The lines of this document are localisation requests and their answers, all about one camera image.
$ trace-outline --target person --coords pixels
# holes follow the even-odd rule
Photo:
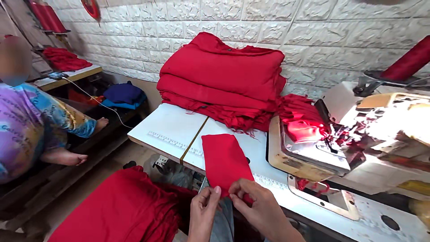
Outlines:
[[[272,192],[255,181],[239,179],[230,189],[230,199],[220,201],[221,188],[205,187],[191,202],[190,229],[187,242],[233,242],[233,207],[254,226],[265,241],[305,242],[302,235],[290,224],[276,202]],[[243,195],[254,201],[249,207]]]
[[[63,165],[84,163],[87,155],[65,148],[66,132],[88,138],[109,122],[94,120],[22,83],[28,68],[24,67],[24,44],[19,43],[0,46],[0,184],[21,176],[39,159]]]

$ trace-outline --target tie-dye shirt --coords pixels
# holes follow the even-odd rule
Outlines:
[[[64,147],[65,132],[88,138],[95,125],[30,84],[0,83],[0,184],[28,171],[45,150]]]

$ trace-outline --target folded red garment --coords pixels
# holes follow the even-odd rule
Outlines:
[[[252,46],[234,49],[215,35],[202,32],[167,60],[160,78],[172,74],[206,87],[262,101],[275,100],[284,57],[279,50]]]
[[[238,108],[261,109],[270,112],[275,111],[275,102],[264,102],[237,93],[206,87],[170,74],[163,75],[163,78],[158,81],[157,89],[160,92],[169,90],[171,93],[199,102]]]
[[[43,51],[44,56],[60,71],[77,71],[92,66],[86,60],[79,59],[77,55],[67,49],[48,47]]]
[[[141,166],[108,177],[54,231],[49,242],[171,242],[177,196],[153,184]]]
[[[240,178],[253,181],[251,169],[236,137],[231,134],[202,136],[205,170],[209,184],[221,187],[221,197],[229,195],[231,184]],[[252,204],[247,195],[243,199]]]
[[[234,49],[202,32],[163,65],[163,102],[207,115],[234,130],[269,130],[275,99],[285,86],[279,50]]]
[[[307,96],[288,94],[276,103],[279,118],[287,126],[288,136],[295,143],[313,142],[328,137],[329,127]]]

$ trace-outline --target hand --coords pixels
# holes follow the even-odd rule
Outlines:
[[[231,184],[228,192],[234,207],[271,242],[304,242],[268,189],[254,181],[241,178]],[[251,208],[242,201],[245,193],[254,200]]]
[[[220,197],[221,187],[207,186],[193,198],[188,242],[209,242]]]

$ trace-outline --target white cable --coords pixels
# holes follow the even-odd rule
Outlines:
[[[63,78],[63,79],[65,79],[65,80],[69,81],[70,83],[72,83],[73,85],[77,86],[79,89],[81,89],[81,91],[85,92],[85,94],[87,94],[88,96],[90,96],[92,99],[94,99],[96,102],[98,102],[98,103],[99,103],[100,105],[102,105],[103,107],[105,107],[105,108],[107,108],[107,109],[110,109],[110,110],[114,111],[114,112],[118,115],[118,118],[120,119],[120,122],[121,122],[125,127],[127,127],[127,128],[131,128],[131,129],[132,129],[132,127],[129,127],[129,126],[127,126],[127,125],[125,125],[125,124],[123,123],[123,121],[121,120],[120,115],[119,115],[115,110],[113,110],[113,109],[111,109],[111,108],[109,108],[109,107],[106,107],[105,105],[101,104],[99,101],[97,101],[97,99],[95,99],[93,96],[89,95],[86,91],[82,90],[82,88],[80,88],[78,85],[76,85],[76,83],[74,83],[74,82],[70,81],[70,80],[69,80],[69,79],[67,79],[67,78]]]

